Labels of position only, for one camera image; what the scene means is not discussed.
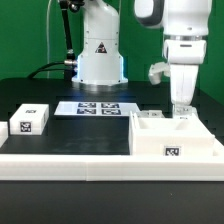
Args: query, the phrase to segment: white container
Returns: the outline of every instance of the white container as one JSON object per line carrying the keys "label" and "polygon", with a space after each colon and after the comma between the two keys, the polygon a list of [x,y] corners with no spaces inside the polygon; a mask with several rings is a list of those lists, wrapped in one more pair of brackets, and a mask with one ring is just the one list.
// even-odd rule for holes
{"label": "white container", "polygon": [[131,155],[212,156],[214,141],[215,136],[196,116],[169,119],[130,115]]}
{"label": "white container", "polygon": [[47,104],[22,104],[10,119],[11,135],[41,135],[49,117]]}
{"label": "white container", "polygon": [[0,122],[0,148],[8,138],[7,122]]}

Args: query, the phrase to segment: black cable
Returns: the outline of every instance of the black cable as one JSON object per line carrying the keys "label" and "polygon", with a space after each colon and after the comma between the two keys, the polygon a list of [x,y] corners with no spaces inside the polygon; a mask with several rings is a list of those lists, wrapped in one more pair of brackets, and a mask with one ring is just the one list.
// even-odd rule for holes
{"label": "black cable", "polygon": [[41,70],[41,69],[45,69],[45,68],[49,68],[49,67],[54,66],[54,65],[63,65],[63,64],[64,64],[63,61],[55,61],[55,62],[51,62],[51,63],[49,63],[49,64],[46,64],[46,65],[44,65],[44,66],[38,68],[36,71]]}
{"label": "black cable", "polygon": [[35,72],[30,73],[27,78],[32,79],[39,72],[49,72],[49,71],[73,71],[73,69],[63,69],[63,68],[53,68],[53,69],[39,69]]}

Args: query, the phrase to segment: white block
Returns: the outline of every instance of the white block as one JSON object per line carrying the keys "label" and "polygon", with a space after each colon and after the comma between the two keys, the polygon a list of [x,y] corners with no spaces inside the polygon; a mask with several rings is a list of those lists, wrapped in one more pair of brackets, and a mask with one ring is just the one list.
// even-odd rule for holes
{"label": "white block", "polygon": [[10,119],[11,135],[41,135],[49,117],[47,104],[22,104]]}
{"label": "white block", "polygon": [[212,156],[215,136],[201,121],[191,119],[141,118],[131,113],[131,155]]}
{"label": "white block", "polygon": [[0,148],[8,138],[7,122],[0,122]]}

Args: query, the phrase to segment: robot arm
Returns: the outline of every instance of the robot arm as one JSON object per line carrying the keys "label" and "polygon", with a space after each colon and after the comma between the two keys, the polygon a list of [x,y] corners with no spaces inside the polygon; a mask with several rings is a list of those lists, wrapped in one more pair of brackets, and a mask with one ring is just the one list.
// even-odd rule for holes
{"label": "robot arm", "polygon": [[152,84],[170,76],[174,106],[188,106],[194,94],[198,68],[203,63],[212,0],[135,0],[137,20],[146,27],[163,27],[163,56],[168,64],[150,68]]}

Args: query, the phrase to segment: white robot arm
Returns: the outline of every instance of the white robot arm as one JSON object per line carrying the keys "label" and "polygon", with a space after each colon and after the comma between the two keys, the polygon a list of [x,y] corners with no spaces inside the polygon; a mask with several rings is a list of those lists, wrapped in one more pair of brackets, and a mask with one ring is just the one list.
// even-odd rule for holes
{"label": "white robot arm", "polygon": [[135,0],[135,15],[146,27],[164,28],[163,56],[168,64],[153,65],[152,84],[161,81],[162,72],[170,76],[171,100],[176,108],[190,105],[198,67],[206,54],[208,18],[212,0]]}
{"label": "white robot arm", "polygon": [[[118,51],[120,25],[118,12],[103,0],[58,1],[62,9],[69,59],[66,60],[66,65],[75,67],[76,74],[72,74],[74,86],[81,85],[88,90],[111,90],[113,87],[120,88],[123,86],[121,84],[125,86],[128,80],[123,77],[123,57]],[[75,61],[68,8],[74,13],[82,8],[84,15],[84,48]]]}

